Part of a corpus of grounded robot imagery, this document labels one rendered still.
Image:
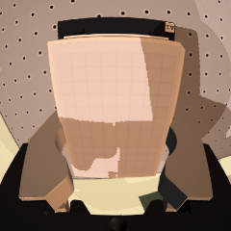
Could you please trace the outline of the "brown rectangular base plate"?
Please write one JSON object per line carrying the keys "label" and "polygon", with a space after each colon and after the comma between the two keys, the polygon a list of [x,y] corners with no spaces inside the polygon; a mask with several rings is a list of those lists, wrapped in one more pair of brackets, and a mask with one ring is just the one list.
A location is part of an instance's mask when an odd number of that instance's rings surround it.
{"label": "brown rectangular base plate", "polygon": [[175,23],[175,111],[218,160],[231,156],[231,0],[0,0],[0,115],[18,148],[57,110],[47,41],[58,21],[104,16]]}

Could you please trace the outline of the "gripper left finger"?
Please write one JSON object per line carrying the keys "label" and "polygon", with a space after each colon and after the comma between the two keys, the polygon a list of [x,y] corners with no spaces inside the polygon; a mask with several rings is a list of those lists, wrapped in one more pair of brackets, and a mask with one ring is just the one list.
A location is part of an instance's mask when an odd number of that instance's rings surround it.
{"label": "gripper left finger", "polygon": [[[0,184],[0,231],[19,231],[34,218],[69,212],[74,193],[56,110],[21,145]],[[58,150],[59,149],[59,150]]]}

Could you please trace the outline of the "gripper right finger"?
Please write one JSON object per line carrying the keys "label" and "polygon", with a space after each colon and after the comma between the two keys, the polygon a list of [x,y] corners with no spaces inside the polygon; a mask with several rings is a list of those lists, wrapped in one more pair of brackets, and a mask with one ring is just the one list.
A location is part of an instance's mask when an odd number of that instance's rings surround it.
{"label": "gripper right finger", "polygon": [[231,184],[216,155],[174,111],[167,133],[168,157],[159,179],[164,212],[182,212],[231,231]]}

